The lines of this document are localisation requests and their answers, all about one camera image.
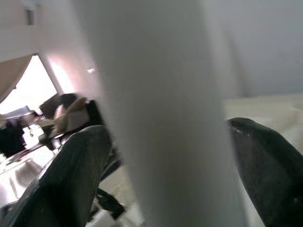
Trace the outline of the black office chair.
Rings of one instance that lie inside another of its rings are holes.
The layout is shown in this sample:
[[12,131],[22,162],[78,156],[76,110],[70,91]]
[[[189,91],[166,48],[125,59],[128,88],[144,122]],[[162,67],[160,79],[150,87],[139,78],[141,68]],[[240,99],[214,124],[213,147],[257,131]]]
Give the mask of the black office chair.
[[40,110],[42,111],[44,117],[36,121],[44,132],[41,136],[38,137],[40,144],[45,145],[50,150],[55,150],[55,139],[62,141],[63,138],[66,138],[68,135],[80,131],[88,126],[105,124],[95,100],[87,99],[86,108],[89,114],[89,122],[72,131],[55,134],[53,117],[57,107],[59,105],[63,105],[64,108],[68,108],[75,100],[81,97],[83,96],[80,96],[76,93],[68,93],[63,95],[56,94],[40,105]]

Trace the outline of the white plastic table leg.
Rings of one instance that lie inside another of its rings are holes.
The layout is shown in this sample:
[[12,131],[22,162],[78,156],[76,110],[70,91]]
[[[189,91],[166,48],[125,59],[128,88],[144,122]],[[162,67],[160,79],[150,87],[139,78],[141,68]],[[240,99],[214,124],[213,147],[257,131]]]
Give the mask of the white plastic table leg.
[[147,227],[245,227],[202,0],[73,5]]

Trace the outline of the white plastic table top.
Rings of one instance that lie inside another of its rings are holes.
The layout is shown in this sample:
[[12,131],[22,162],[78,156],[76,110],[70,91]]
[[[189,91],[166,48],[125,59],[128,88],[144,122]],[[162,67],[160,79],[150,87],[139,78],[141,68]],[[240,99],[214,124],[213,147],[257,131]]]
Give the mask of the white plastic table top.
[[[249,118],[280,133],[303,156],[303,95],[228,100],[226,118]],[[85,227],[147,227],[136,201],[126,167],[118,165],[99,187],[114,196],[125,211],[114,219],[97,200],[95,214]]]

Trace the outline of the beige window curtain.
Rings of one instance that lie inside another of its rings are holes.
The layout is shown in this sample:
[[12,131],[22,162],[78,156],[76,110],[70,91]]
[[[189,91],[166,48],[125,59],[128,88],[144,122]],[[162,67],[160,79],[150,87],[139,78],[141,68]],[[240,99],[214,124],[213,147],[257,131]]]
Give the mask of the beige window curtain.
[[0,62],[0,103],[16,88],[27,69],[32,55]]

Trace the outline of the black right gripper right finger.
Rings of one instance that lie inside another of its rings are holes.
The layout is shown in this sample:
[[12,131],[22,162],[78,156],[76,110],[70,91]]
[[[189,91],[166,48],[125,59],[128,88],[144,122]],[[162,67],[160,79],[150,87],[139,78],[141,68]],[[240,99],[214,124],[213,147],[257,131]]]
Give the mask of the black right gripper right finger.
[[251,119],[227,123],[238,173],[265,227],[303,227],[303,155]]

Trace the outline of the beige cloth pile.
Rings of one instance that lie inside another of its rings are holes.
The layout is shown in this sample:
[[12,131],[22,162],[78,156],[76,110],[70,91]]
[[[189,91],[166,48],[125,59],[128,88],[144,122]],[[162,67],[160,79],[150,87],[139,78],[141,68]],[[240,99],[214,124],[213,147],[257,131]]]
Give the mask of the beige cloth pile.
[[55,134],[72,131],[89,122],[85,97],[78,98],[68,108],[59,105],[55,111],[53,122]]

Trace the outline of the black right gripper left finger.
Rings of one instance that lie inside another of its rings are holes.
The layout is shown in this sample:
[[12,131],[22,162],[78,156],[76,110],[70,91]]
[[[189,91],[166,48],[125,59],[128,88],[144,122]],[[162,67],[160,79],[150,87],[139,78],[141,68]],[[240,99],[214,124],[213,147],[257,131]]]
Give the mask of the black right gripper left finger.
[[110,149],[105,126],[71,135],[0,227],[85,227]]

